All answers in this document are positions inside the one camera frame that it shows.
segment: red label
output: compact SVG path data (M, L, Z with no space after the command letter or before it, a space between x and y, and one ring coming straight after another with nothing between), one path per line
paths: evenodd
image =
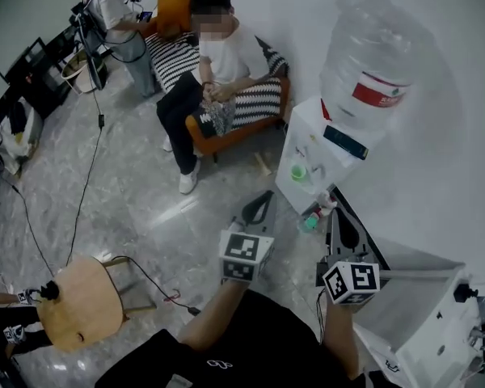
M382 92L377 92L374 89L366 87L362 83L357 83L356 89L352 96L359 99L363 103L372 105L378 108L391 108L399 104L403 100L406 93L401 93L397 96L388 96Z

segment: black shirt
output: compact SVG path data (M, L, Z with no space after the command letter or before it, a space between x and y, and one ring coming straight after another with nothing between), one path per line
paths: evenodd
M160 331L108 370L97 388L165 387L179 375L200 387L334 386L350 382L338 361L289 309L247 291L228 329L207 352L195 352Z

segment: large water jug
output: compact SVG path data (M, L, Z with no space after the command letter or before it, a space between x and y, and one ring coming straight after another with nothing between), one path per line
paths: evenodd
M412 88L423 29L390 0L337 0L340 10L320 75L334 122L378 130Z

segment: marble floor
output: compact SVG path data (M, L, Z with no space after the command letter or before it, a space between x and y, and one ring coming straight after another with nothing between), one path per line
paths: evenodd
M97 100L106 116L90 184L82 203L74 256L133 257L179 302L203 307L219 283L217 241L242 197L274 188L274 175L262 174L260 152L276 172L284 134L274 128L219 155L203 160L200 182L190 196L178 192L179 172L160 145L164 131L156 116L161 95L142 99L119 64ZM70 92L46 121L40 147L17 183L26 198L41 250L56 272L65 265L74 220L99 130L92 95ZM298 216L278 192L276 251L254 287L290 308L318 332L315 316L315 263L324 255L322 232L297 230ZM92 387L121 357L162 328L176 334L188 312L163 295L133 266L110 269L118 288L129 288L124 306L158 308L134 315L120 331L89 348L66 354L42 348L17 356L26 382L36 388ZM0 181L0 291L39 287L50 274L28 229L23 203Z

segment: wooden stool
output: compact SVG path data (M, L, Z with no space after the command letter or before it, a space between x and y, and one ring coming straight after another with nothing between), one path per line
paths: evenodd
M127 257L100 263L92 257L79 258L57 274L55 301L38 306L40 321L53 345L72 352L117 333L126 314L154 310L145 306L124 310L120 295L106 268L127 263Z

